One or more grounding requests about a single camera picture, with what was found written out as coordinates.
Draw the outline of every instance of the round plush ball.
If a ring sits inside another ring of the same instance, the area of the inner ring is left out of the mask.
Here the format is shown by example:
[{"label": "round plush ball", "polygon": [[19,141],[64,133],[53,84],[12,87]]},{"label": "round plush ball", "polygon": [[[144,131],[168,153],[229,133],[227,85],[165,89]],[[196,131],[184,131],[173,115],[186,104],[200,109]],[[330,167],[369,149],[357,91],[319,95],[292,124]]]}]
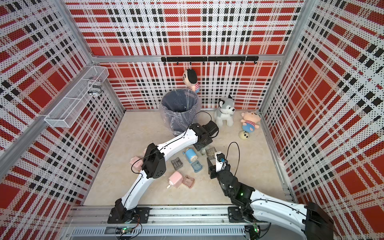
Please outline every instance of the round plush ball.
[{"label": "round plush ball", "polygon": [[239,132],[239,138],[240,139],[246,140],[246,139],[248,139],[248,137],[249,137],[249,133],[248,132],[246,132],[246,131],[240,131]]}]

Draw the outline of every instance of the pig plush toy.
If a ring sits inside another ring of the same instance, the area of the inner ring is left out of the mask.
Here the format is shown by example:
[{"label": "pig plush toy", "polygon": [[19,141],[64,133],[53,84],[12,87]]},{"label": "pig plush toy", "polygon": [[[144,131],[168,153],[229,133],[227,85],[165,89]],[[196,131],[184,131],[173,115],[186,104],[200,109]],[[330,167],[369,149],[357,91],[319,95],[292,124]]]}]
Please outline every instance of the pig plush toy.
[{"label": "pig plush toy", "polygon": [[253,132],[256,128],[259,128],[259,125],[256,125],[260,122],[261,118],[254,112],[241,113],[243,119],[240,121],[243,123],[243,130],[246,132]]}]

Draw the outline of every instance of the red plaid wall panel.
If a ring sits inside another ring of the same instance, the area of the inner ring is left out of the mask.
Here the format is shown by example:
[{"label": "red plaid wall panel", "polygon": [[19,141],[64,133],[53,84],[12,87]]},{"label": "red plaid wall panel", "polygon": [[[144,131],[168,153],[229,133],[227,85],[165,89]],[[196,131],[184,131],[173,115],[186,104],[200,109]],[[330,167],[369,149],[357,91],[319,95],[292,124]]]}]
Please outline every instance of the red plaid wall panel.
[{"label": "red plaid wall panel", "polygon": [[281,54],[302,1],[65,0],[96,56]]},{"label": "red plaid wall panel", "polygon": [[202,108],[215,108],[228,94],[237,109],[258,109],[273,77],[277,61],[206,63],[103,63],[108,80],[126,109],[157,109],[163,95],[186,88],[185,69],[196,71]]},{"label": "red plaid wall panel", "polygon": [[80,205],[122,114],[105,92],[70,129],[47,127],[0,183],[0,239],[57,239]]},{"label": "red plaid wall panel", "polygon": [[317,1],[265,112],[299,202],[384,238],[384,1]]},{"label": "red plaid wall panel", "polygon": [[0,154],[88,63],[50,1],[0,5]]}]

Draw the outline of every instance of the pink plastic container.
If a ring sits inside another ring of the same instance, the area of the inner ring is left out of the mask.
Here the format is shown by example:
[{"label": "pink plastic container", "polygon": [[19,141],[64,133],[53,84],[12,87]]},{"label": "pink plastic container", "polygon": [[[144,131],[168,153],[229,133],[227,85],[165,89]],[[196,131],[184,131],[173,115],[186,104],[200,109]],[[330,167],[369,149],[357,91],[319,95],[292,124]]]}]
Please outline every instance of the pink plastic container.
[{"label": "pink plastic container", "polygon": [[178,171],[174,172],[170,177],[169,177],[169,185],[167,188],[170,188],[171,186],[174,186],[175,188],[178,188],[183,181],[183,176],[181,173]]},{"label": "pink plastic container", "polygon": [[133,165],[132,169],[133,171],[135,172],[140,172],[141,171],[141,166],[143,165],[143,160],[140,159],[139,157],[133,157],[131,158],[131,160],[129,161],[129,163],[131,165]]}]

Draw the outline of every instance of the trash can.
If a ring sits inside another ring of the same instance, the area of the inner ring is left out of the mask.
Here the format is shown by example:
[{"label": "trash can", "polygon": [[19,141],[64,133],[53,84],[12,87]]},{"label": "trash can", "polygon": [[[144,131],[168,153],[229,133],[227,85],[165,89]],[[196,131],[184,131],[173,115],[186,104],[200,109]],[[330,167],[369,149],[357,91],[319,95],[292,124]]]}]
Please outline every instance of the trash can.
[{"label": "trash can", "polygon": [[201,109],[201,100],[190,89],[167,92],[160,102],[160,114],[173,135],[183,133],[188,125],[195,123],[195,114]]}]

